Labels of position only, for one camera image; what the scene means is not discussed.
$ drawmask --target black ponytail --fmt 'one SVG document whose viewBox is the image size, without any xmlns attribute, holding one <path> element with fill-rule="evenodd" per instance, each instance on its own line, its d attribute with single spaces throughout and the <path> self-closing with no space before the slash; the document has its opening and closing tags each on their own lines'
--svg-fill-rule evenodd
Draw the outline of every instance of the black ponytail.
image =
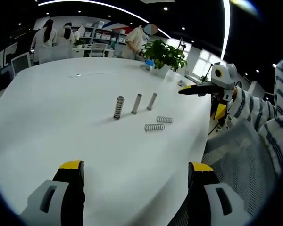
<svg viewBox="0 0 283 226">
<path fill-rule="evenodd" d="M 71 34 L 71 26 L 72 26 L 72 23 L 71 22 L 68 22 L 64 25 L 65 26 L 70 26 L 70 28 L 64 28 L 65 29 L 65 32 L 64 32 L 64 38 L 65 39 L 69 39 L 70 38 L 70 34 Z"/>
<path fill-rule="evenodd" d="M 44 32 L 44 43 L 46 43 L 49 38 L 50 38 L 50 34 L 51 34 L 51 30 L 52 30 L 52 25 L 53 25 L 53 20 L 49 19 L 48 21 L 46 21 L 46 23 L 44 24 L 44 27 L 46 27 L 46 30 Z"/>
</svg>

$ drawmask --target coil spring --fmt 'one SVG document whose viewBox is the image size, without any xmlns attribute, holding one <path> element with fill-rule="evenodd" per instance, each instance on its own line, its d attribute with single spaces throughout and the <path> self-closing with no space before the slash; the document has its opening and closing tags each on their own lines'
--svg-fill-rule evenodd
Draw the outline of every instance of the coil spring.
<svg viewBox="0 0 283 226">
<path fill-rule="evenodd" d="M 156 121 L 157 122 L 162 122 L 162 123 L 172 123 L 173 122 L 173 118 L 157 116 Z"/>
<path fill-rule="evenodd" d="M 114 116 L 113 118 L 118 120 L 121 117 L 121 112 L 122 112 L 122 108 L 123 108 L 123 104 L 124 104 L 124 97 L 119 96 L 117 98 L 117 104 L 115 106 L 115 111 L 114 111 Z"/>
<path fill-rule="evenodd" d="M 165 129 L 164 124 L 147 124 L 145 125 L 145 131 L 155 131 Z"/>
</svg>

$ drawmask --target window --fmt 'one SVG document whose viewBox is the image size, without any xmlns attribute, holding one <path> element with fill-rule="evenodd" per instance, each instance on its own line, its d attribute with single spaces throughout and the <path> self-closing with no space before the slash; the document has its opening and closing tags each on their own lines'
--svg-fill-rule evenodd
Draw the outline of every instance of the window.
<svg viewBox="0 0 283 226">
<path fill-rule="evenodd" d="M 177 40 L 177 39 L 168 39 L 166 43 L 167 43 L 168 45 L 170 45 L 170 46 L 173 46 L 174 48 L 178 48 L 180 41 Z M 185 47 L 183 53 L 184 53 L 184 60 L 187 60 L 188 54 L 189 54 L 189 52 L 190 52 L 190 50 L 191 50 L 191 47 L 192 47 L 192 44 L 189 44 L 189 43 L 184 42 L 184 41 L 182 42 L 182 44 L 185 44 L 185 45 L 186 45 L 186 47 Z"/>
<path fill-rule="evenodd" d="M 210 81 L 212 71 L 212 68 L 210 68 L 211 64 L 218 62 L 220 62 L 221 65 L 226 65 L 226 62 L 221 60 L 219 57 L 206 50 L 202 50 L 193 69 L 193 73 L 199 77 L 204 76 L 208 73 L 208 80 Z"/>
</svg>

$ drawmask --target person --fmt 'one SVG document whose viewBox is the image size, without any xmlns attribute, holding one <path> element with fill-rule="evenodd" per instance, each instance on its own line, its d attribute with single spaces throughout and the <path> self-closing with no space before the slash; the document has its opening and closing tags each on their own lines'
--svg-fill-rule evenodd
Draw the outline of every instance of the person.
<svg viewBox="0 0 283 226">
<path fill-rule="evenodd" d="M 254 126 L 269 151 L 276 174 L 280 175 L 283 168 L 283 60 L 275 69 L 274 99 L 275 106 L 236 86 L 228 113 L 238 120 L 247 119 Z"/>
<path fill-rule="evenodd" d="M 75 36 L 75 40 L 78 41 L 80 39 L 80 32 L 79 30 L 77 30 L 75 33 L 74 33 L 74 36 Z"/>
<path fill-rule="evenodd" d="M 44 27 L 33 38 L 31 49 L 34 49 L 33 62 L 35 65 L 39 64 L 39 56 L 42 49 L 52 47 L 57 43 L 57 32 L 52 26 L 53 20 L 47 20 Z"/>
<path fill-rule="evenodd" d="M 71 46 L 75 42 L 74 33 L 71 30 L 72 24 L 66 23 L 60 31 L 57 33 L 57 46 Z"/>
<path fill-rule="evenodd" d="M 127 45 L 124 47 L 121 57 L 131 60 L 138 60 L 143 57 L 143 45 L 146 44 L 148 40 L 149 36 L 144 32 L 144 27 L 140 25 L 134 28 L 126 37 L 125 42 Z"/>
</svg>

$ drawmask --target ceiling light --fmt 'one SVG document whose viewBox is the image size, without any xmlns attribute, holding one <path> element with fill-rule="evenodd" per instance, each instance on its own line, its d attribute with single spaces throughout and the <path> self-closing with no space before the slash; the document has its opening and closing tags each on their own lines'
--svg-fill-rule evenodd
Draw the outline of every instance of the ceiling light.
<svg viewBox="0 0 283 226">
<path fill-rule="evenodd" d="M 231 24 L 231 7 L 229 0 L 223 0 L 223 6 L 225 8 L 225 38 L 223 40 L 223 46 L 221 51 L 220 59 L 223 60 L 225 56 L 225 50 L 228 42 L 228 36 L 230 34 L 230 24 Z"/>
<path fill-rule="evenodd" d="M 47 2 L 43 2 L 43 3 L 40 3 L 38 6 L 43 6 L 43 5 L 47 5 L 47 4 L 52 4 L 52 3 L 60 3 L 60 2 L 70 2 L 70 1 L 74 1 L 74 2 L 86 2 L 86 3 L 93 3 L 93 4 L 98 4 L 98 5 L 102 5 L 102 6 L 107 6 L 107 7 L 110 7 L 110 8 L 114 8 L 114 9 L 117 9 L 117 10 L 120 10 L 120 11 L 123 11 L 124 13 L 127 13 L 127 14 L 130 14 L 136 18 L 139 18 L 140 20 L 142 20 L 143 22 L 146 22 L 146 23 L 149 23 L 148 20 L 145 20 L 144 18 L 134 14 L 134 13 L 131 13 L 127 10 L 124 10 L 122 8 L 119 8 L 119 7 L 116 7 L 116 6 L 112 6 L 112 5 L 109 5 L 109 4 L 106 4 L 106 3 L 102 3 L 102 2 L 97 2 L 97 1 L 91 1 L 91 0 L 53 0 L 53 1 L 47 1 Z M 167 36 L 169 39 L 171 38 L 170 35 L 168 35 L 167 33 L 165 33 L 163 30 L 161 30 L 160 28 L 158 28 L 158 30 L 163 33 L 165 36 Z"/>
</svg>

